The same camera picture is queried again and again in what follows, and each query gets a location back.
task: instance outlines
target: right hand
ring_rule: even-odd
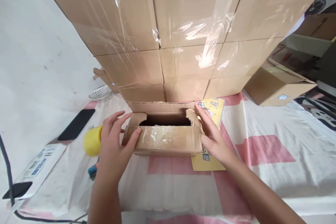
[[[225,158],[230,156],[231,151],[225,143],[218,127],[213,122],[208,109],[196,105],[196,113],[201,118],[200,122],[205,133],[205,135],[202,134],[201,136],[203,145],[218,161],[224,162]]]

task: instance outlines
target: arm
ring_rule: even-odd
[[[118,184],[141,132],[141,129],[136,129],[127,145],[120,146],[121,126],[132,113],[118,118],[123,114],[124,111],[117,112],[103,123],[99,164],[89,206],[89,224],[121,223]]]
[[[213,122],[209,111],[196,106],[201,118],[202,143],[238,184],[252,212],[263,223],[305,223],[275,192],[273,192],[246,164],[231,152]]]

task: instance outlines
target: label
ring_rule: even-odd
[[[57,144],[46,145],[41,152],[37,155],[37,157],[30,163],[30,165],[25,170],[22,181],[31,181],[34,177],[36,177],[39,172],[43,169],[46,162],[56,150]]]
[[[279,98],[279,100],[285,100],[285,99],[288,98],[288,96],[283,94],[283,95],[280,95],[278,98]]]

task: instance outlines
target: hand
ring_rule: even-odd
[[[114,113],[103,122],[101,149],[96,180],[118,188],[118,183],[132,156],[141,129],[136,129],[126,146],[119,143],[119,135],[124,132],[121,126],[131,117],[128,113],[120,118],[125,111]]]
[[[213,122],[208,109],[201,108],[196,105],[196,113],[201,118],[203,131],[201,141],[208,152],[214,156],[219,162],[223,163],[227,156],[230,156],[231,151],[216,124]]]

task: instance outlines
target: yellow tape roll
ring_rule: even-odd
[[[100,153],[100,133],[103,126],[90,129],[84,136],[84,150],[88,156],[98,156]]]

